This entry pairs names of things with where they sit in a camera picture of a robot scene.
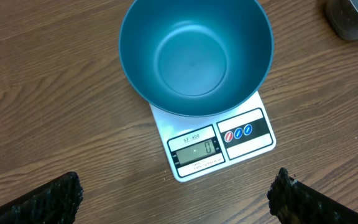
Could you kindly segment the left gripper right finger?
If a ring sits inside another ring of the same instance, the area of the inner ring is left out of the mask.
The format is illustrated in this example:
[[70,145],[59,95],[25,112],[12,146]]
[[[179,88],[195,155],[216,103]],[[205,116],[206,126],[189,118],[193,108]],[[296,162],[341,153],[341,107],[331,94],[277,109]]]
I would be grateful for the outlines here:
[[270,214],[282,224],[358,224],[358,213],[290,177],[281,168],[267,192]]

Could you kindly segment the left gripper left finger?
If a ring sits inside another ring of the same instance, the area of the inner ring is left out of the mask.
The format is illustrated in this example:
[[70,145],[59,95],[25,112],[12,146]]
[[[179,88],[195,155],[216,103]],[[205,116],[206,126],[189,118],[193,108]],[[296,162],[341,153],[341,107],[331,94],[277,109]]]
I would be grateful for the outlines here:
[[0,224],[72,224],[82,200],[78,174],[67,172],[0,206]]

